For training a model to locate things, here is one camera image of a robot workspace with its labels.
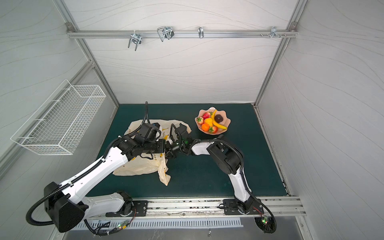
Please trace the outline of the cream banana-print plastic bag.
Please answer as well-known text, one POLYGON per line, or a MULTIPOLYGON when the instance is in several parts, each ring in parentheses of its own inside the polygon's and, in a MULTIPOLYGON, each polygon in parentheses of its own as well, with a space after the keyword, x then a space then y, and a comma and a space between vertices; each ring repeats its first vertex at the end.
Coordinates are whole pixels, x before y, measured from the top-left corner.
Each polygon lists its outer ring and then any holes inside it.
MULTIPOLYGON (((191 133, 191 128, 188 124, 178 120, 150 120, 151 123, 158 123, 161 126, 161 136, 160 139, 165 139, 166 141, 170 138, 170 127, 171 124, 174 124, 176 127, 179 127, 180 124, 183 124, 187 127, 187 132, 191 133)), ((153 154, 153 159, 146 159, 142 157, 135 157, 133 160, 124 164, 122 167, 117 168, 113 171, 115 176, 139 176, 147 175, 152 173, 158 173, 159 180, 167 186, 171 180, 171 176, 167 174, 168 167, 167 161, 168 157, 165 157, 165 154, 153 154)))

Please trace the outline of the red strawberry front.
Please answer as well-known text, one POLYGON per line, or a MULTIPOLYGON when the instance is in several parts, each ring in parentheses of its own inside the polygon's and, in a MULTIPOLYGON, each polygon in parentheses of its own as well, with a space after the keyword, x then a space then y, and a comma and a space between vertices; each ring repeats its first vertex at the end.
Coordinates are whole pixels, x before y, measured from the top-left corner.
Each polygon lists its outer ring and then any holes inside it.
POLYGON ((216 134, 218 132, 218 127, 212 126, 210 127, 209 133, 210 134, 216 134))

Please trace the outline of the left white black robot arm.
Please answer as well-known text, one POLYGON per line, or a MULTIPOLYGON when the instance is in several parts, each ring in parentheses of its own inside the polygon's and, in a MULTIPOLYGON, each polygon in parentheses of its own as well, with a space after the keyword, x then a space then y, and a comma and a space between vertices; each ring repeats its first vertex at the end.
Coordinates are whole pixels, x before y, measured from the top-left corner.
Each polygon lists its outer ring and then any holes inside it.
POLYGON ((142 154, 164 153, 166 142, 160 138, 161 130, 161 125, 151 123, 145 114, 137 129, 113 140, 105 153, 87 168, 61 184, 52 182, 47 185, 44 197, 27 211, 27 223, 32 226, 55 225, 59 232, 65 233, 97 215, 126 217, 134 214, 133 200, 125 192, 98 197, 87 197, 87 194, 110 173, 134 158, 142 154))

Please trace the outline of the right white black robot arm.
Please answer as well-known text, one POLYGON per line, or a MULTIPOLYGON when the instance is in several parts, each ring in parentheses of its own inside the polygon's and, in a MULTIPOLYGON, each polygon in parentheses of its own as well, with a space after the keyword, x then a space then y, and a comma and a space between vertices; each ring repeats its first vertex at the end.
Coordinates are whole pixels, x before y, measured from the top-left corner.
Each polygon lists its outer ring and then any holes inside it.
POLYGON ((186 156, 210 156, 219 169, 229 176, 234 189, 234 198, 225 199, 219 209, 225 215, 257 215, 255 223, 265 234, 277 230, 277 221, 272 211, 252 193, 244 172, 244 155, 224 135, 211 140, 195 140, 187 131, 187 126, 171 124, 169 139, 166 141, 166 158, 173 159, 178 154, 186 156))

